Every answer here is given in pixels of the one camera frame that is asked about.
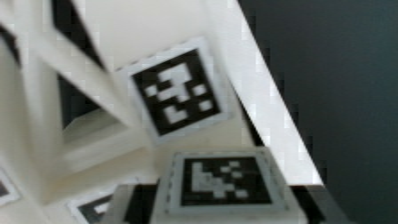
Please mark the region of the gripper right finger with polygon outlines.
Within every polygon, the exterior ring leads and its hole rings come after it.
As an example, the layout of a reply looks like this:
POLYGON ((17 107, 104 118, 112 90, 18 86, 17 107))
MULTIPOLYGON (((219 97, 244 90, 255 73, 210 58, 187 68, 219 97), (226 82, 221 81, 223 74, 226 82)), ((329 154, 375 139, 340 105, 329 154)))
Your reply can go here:
POLYGON ((324 185, 292 185, 308 224, 356 224, 340 208, 324 185))

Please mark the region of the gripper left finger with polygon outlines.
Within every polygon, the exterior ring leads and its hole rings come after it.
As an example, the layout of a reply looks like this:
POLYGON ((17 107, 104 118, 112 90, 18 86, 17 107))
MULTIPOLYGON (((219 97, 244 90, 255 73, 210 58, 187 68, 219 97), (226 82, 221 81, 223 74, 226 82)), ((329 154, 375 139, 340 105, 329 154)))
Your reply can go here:
POLYGON ((121 184, 100 224, 150 224, 157 184, 121 184))

